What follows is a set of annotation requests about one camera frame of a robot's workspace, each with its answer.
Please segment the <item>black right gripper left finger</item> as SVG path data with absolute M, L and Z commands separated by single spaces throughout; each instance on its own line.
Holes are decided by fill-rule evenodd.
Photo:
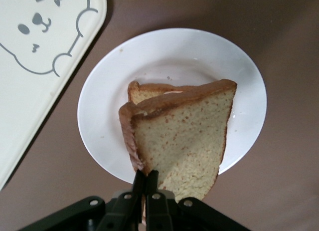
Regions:
M 146 177 L 135 174 L 132 188 L 114 193 L 109 202 L 89 196 L 54 212 L 22 231 L 137 231 L 141 222 L 142 191 Z

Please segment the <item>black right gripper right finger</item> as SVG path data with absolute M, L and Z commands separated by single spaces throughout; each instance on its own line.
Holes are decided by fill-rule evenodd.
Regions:
M 248 228 L 202 201 L 188 197 L 178 203 L 174 193 L 158 189 L 158 171 L 146 183 L 146 226 L 148 231 L 247 231 Z

